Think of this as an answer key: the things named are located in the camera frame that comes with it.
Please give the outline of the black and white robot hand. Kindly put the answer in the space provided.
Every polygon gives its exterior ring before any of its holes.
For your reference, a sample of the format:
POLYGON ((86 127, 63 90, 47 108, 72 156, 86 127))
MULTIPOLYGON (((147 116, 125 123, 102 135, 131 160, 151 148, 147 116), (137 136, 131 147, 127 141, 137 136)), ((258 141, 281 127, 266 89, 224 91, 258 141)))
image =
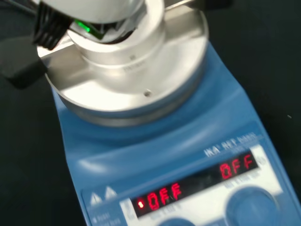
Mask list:
POLYGON ((53 50, 67 31, 102 44, 127 39, 147 13, 143 0, 36 0, 33 44, 53 50))

